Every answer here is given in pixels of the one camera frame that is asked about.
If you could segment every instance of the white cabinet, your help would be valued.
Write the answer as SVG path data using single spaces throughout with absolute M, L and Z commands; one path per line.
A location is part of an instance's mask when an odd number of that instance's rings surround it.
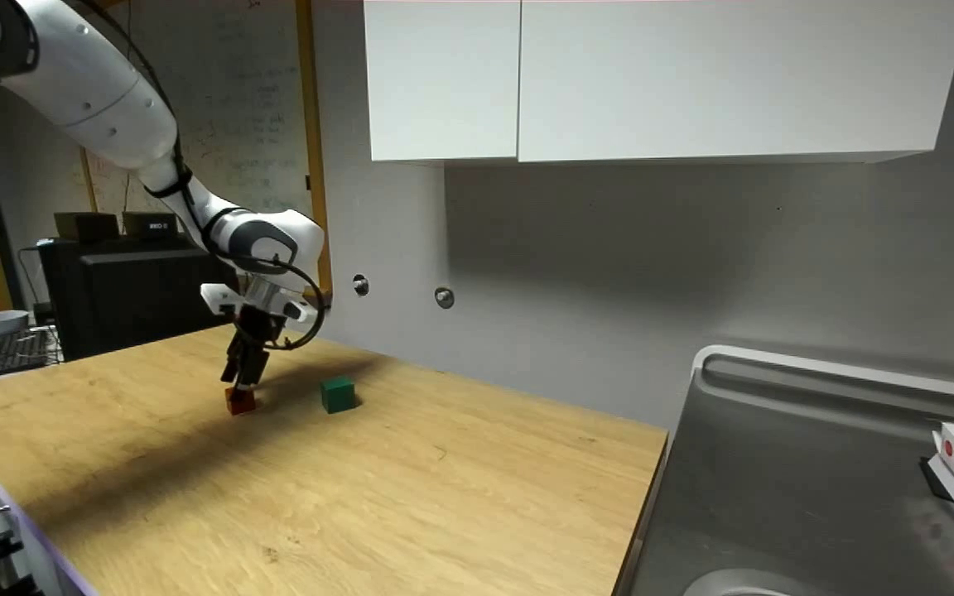
M 520 0 L 363 0 L 370 159 L 517 155 Z
M 954 0 L 363 0 L 373 159 L 935 148 Z
M 524 0 L 520 159 L 935 148 L 954 0 Z

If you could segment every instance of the wooden countertop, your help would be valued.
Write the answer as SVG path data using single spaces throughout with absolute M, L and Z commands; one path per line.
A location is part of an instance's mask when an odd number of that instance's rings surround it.
M 229 418 L 229 336 L 0 379 L 0 482 L 100 593 L 612 588 L 661 432 L 331 342 Z

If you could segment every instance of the whiteboard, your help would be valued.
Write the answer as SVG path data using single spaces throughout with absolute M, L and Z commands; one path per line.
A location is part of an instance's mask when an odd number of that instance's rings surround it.
M 295 0 L 130 0 L 112 17 L 149 55 L 197 178 L 250 209 L 311 212 Z M 102 209 L 163 209 L 94 166 Z

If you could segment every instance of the green block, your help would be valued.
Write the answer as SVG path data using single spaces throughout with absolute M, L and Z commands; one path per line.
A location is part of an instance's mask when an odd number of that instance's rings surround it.
M 351 379 L 327 379 L 318 385 L 318 395 L 321 395 L 321 406 L 327 414 L 357 406 L 357 395 L 354 395 Z

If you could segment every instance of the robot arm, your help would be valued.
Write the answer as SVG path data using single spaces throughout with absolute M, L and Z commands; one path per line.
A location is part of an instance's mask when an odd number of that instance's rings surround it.
M 240 315 L 223 379 L 251 401 L 277 332 L 318 332 L 324 304 L 305 301 L 305 290 L 318 294 L 305 272 L 321 251 L 321 229 L 295 209 L 245 212 L 202 186 L 181 163 L 163 93 L 63 0 L 0 0 L 0 85 L 86 152 L 134 169 L 197 246 L 240 272 L 241 290 L 209 286 L 202 294 L 209 308 L 231 304 Z

